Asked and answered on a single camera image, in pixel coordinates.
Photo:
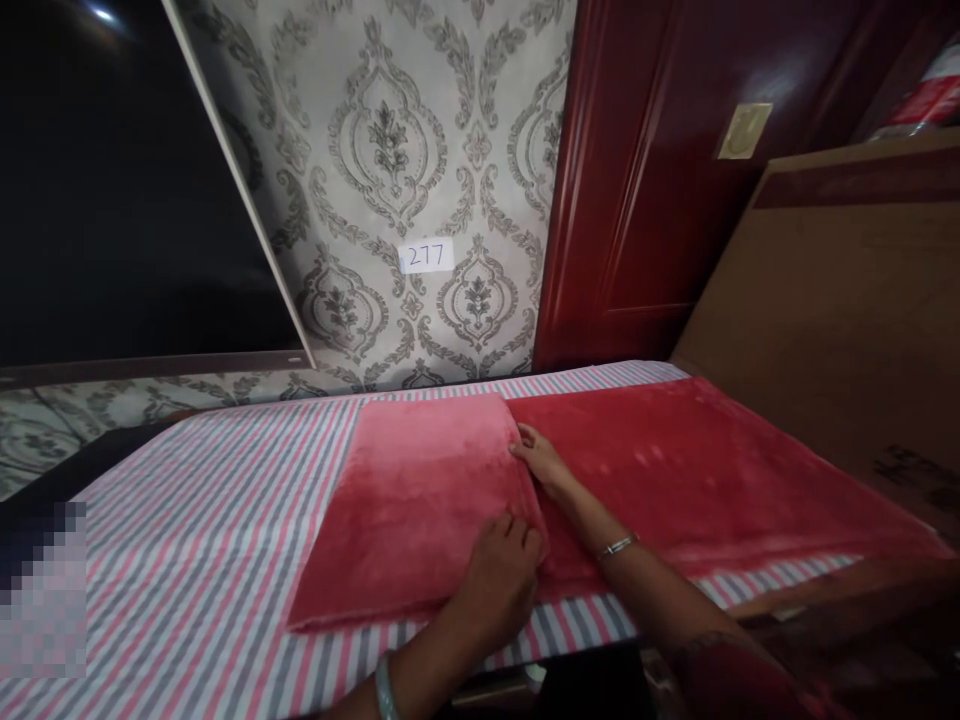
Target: gray patterned wallpaper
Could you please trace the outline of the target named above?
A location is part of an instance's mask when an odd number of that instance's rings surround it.
[[[320,370],[2,393],[0,497],[176,410],[530,368],[575,3],[178,3]]]

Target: television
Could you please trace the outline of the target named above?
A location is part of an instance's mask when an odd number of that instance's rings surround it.
[[[0,390],[313,366],[161,0],[30,0],[5,27]]]

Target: bracelet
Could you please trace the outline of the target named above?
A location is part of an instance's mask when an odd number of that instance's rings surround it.
[[[380,709],[380,720],[400,720],[397,704],[393,700],[393,688],[390,686],[390,674],[387,671],[387,659],[392,652],[385,652],[377,663],[374,682],[377,686],[377,706]]]
[[[599,555],[597,555],[597,560],[603,560],[608,555],[616,555],[618,552],[623,550],[627,545],[630,545],[633,542],[636,542],[637,534],[633,533],[627,535],[623,540],[617,540],[613,545],[607,545],[606,549]]]

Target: striped bed sheet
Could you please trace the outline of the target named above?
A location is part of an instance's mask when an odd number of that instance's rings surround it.
[[[283,631],[365,403],[485,392],[525,397],[684,377],[667,363],[627,361],[185,420],[77,497],[86,503],[86,677],[4,679],[0,716],[253,720],[327,708],[419,629],[401,622],[312,637]],[[729,608],[857,560],[808,557],[697,582]],[[540,605],[484,668],[636,634],[612,595]]]

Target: red blanket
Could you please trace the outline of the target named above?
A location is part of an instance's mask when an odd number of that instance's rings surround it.
[[[486,520],[510,510],[542,532],[530,474],[507,450],[519,440],[496,394],[365,405],[288,627],[426,619]]]
[[[459,585],[483,522],[504,508],[549,541],[542,601],[606,590],[557,506],[545,496],[538,506],[526,468],[507,452],[519,439],[514,419],[550,438],[581,482],[691,576],[818,553],[953,555],[922,523],[705,380],[507,403],[494,394],[371,402],[289,627],[429,617]]]
[[[817,553],[951,557],[925,525],[691,378],[508,401],[642,541],[689,576]],[[541,595],[606,589],[557,506]]]

